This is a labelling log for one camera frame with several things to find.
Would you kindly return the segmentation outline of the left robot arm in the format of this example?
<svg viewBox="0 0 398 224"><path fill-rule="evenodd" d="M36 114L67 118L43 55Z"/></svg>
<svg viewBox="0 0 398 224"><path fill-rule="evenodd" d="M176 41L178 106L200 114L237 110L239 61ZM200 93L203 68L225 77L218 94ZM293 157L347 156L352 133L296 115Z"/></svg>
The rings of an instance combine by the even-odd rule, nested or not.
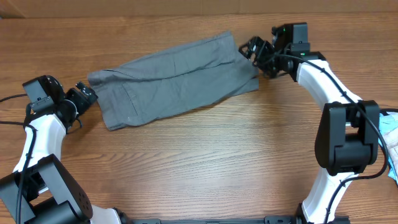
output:
<svg viewBox="0 0 398 224"><path fill-rule="evenodd" d="M61 163L62 143L74 122L98 99L82 82L68 91L52 76L23 83L29 97L21 158L1 179L1 200L16 223L130 223L117 208L92 205Z"/></svg>

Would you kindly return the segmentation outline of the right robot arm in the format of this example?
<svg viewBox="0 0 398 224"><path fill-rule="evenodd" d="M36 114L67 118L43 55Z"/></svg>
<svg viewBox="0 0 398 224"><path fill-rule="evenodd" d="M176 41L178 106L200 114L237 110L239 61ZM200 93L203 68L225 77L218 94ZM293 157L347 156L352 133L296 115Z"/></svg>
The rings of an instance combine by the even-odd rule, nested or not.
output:
<svg viewBox="0 0 398 224"><path fill-rule="evenodd" d="M268 78L288 74L304 87L322 110L315 138L320 169L307 198L295 215L267 216L265 223L349 223L336 208L354 180L363 179L379 149L379 106L364 101L333 74L326 58L310 49L307 23L272 28L273 40L258 36L239 52Z"/></svg>

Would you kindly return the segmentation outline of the grey shorts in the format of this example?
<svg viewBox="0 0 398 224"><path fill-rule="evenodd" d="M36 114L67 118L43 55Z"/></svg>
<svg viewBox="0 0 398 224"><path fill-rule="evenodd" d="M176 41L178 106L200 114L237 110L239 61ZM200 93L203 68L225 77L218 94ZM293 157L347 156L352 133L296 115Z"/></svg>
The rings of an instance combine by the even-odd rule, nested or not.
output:
<svg viewBox="0 0 398 224"><path fill-rule="evenodd" d="M142 126L259 88L259 70L231 32L88 75L110 131Z"/></svg>

